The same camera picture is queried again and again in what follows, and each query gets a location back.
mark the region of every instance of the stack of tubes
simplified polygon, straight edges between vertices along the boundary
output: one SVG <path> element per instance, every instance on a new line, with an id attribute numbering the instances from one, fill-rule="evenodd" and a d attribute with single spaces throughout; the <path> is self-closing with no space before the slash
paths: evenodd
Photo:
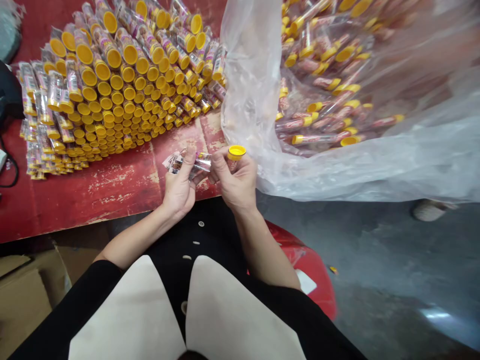
<path id="1" fill-rule="evenodd" d="M 227 49 L 182 0 L 85 2 L 52 28 L 21 84 L 27 174 L 81 171 L 221 106 Z"/>
<path id="2" fill-rule="evenodd" d="M 362 92 L 374 45 L 410 25 L 419 0 L 287 0 L 282 4 L 282 62 L 275 131 L 284 152 L 318 152 L 378 138 L 403 121 L 379 118 Z M 291 101 L 293 81 L 318 101 Z"/>

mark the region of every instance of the forearm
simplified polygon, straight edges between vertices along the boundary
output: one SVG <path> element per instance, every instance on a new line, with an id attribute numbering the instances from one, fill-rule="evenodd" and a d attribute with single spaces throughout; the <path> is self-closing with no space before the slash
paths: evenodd
<path id="1" fill-rule="evenodd" d="M 161 205 L 115 236 L 94 261 L 108 260 L 121 269 L 127 269 L 177 222 L 175 216 Z"/>
<path id="2" fill-rule="evenodd" d="M 260 212 L 234 212 L 250 273 L 263 282 L 300 290 L 300 281 Z"/>

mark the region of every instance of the power strip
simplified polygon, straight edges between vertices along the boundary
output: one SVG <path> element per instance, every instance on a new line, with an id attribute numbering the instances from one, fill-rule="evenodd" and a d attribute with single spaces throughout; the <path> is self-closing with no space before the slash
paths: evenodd
<path id="1" fill-rule="evenodd" d="M 0 171 L 2 171 L 6 160 L 7 160 L 7 154 L 5 153 L 5 151 L 0 149 Z"/>

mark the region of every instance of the red table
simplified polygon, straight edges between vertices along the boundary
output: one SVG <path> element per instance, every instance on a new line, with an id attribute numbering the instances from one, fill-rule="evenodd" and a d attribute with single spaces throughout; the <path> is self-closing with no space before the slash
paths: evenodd
<path id="1" fill-rule="evenodd" d="M 40 46 L 50 38 L 50 26 L 63 28 L 82 1 L 18 0 L 27 14 L 22 23 L 22 44 L 14 62 L 40 58 Z M 226 0 L 185 1 L 200 9 L 206 24 L 220 32 Z M 210 113 L 188 125 L 167 131 L 133 150 L 90 163 L 90 168 L 69 175 L 49 175 L 31 180 L 26 174 L 26 143 L 19 137 L 20 121 L 13 121 L 2 134 L 5 146 L 19 165 L 19 180 L 13 188 L 0 188 L 0 243 L 74 228 L 153 210 L 162 203 L 166 169 L 162 162 L 186 146 L 215 152 L 226 145 L 220 128 L 220 112 Z M 0 176 L 9 184 L 13 168 Z M 201 183 L 197 199 L 217 196 L 216 186 Z"/>

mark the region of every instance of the left hand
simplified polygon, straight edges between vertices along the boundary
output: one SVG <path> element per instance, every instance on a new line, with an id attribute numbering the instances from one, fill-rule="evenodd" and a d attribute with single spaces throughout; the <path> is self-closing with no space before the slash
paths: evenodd
<path id="1" fill-rule="evenodd" d="M 194 206 L 195 187 L 202 180 L 194 178 L 189 181 L 195 156 L 195 150 L 189 147 L 178 173 L 168 172 L 165 175 L 165 196 L 162 206 L 165 206 L 177 221 L 181 220 Z"/>

